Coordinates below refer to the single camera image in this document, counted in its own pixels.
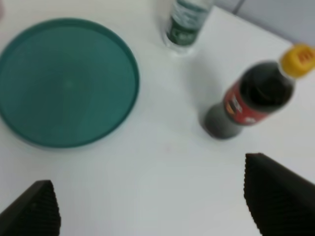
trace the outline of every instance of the red label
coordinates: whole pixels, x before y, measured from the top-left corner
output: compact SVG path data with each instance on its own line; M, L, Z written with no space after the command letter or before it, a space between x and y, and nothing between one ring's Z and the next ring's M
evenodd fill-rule
M224 107L235 122L243 125L255 124L269 115L269 113L253 110L242 100L239 81L226 92Z

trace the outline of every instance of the bottle cap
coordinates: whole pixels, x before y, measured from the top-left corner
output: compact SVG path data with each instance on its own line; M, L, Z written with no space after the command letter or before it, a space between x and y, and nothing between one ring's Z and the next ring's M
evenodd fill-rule
M293 78L300 78L315 68L315 50L305 44L294 45L280 60L282 70Z

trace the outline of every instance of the table surface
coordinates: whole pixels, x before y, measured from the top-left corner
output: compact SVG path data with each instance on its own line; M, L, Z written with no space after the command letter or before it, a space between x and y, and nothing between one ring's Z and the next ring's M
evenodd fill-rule
M141 88L128 119L80 148L32 147L0 123L0 211L29 185L51 179L67 236L258 236L243 198L245 153L263 152L315 182L314 74L290 104L235 139L217 141L200 116L253 63L290 43L214 8L197 51L167 49L160 26L168 0L5 0L0 50L40 21L101 23L130 46Z

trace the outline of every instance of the green label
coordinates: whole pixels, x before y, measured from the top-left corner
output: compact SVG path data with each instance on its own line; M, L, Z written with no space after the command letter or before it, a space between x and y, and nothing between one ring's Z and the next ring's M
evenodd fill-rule
M179 25L173 18L170 19L166 35L168 39L180 46L189 46L197 38L199 30L187 29Z

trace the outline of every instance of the dark bottle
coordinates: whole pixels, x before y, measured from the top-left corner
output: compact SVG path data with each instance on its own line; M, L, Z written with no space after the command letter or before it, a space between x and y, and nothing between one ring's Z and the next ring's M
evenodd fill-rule
M295 45L280 62L268 61L250 68L213 106L204 120L211 136L228 139L238 135L244 126L266 118L288 103L295 79L315 67L315 53L306 45Z

